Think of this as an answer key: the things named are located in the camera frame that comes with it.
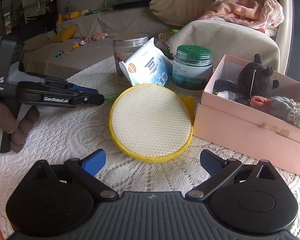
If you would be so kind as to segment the hand in brown knit glove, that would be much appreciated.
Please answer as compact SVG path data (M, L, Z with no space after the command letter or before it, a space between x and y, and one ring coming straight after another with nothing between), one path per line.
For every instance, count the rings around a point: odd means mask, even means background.
M18 120L4 103L0 102L0 153L20 152L34 124L39 119L36 106L21 105Z

